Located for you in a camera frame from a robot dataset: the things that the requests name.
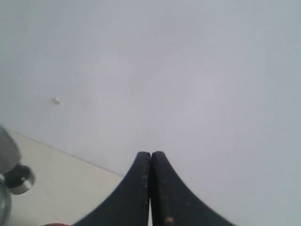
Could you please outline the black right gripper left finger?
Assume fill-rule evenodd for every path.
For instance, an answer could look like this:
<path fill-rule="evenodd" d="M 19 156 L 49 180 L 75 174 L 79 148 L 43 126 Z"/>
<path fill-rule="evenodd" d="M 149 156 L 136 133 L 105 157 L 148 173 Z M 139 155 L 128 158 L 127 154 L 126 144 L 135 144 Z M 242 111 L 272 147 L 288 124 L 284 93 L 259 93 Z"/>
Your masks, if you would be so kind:
<path fill-rule="evenodd" d="M 151 155 L 139 152 L 120 184 L 75 226 L 146 226 Z"/>

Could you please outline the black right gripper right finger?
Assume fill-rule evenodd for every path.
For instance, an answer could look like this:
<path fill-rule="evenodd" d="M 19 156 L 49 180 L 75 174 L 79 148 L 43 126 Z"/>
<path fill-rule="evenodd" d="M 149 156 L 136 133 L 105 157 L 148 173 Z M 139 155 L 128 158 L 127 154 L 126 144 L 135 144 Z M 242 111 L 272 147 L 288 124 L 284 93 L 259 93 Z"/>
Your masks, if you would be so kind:
<path fill-rule="evenodd" d="M 164 152 L 154 152 L 150 167 L 154 226 L 232 226 L 203 203 L 177 175 Z"/>

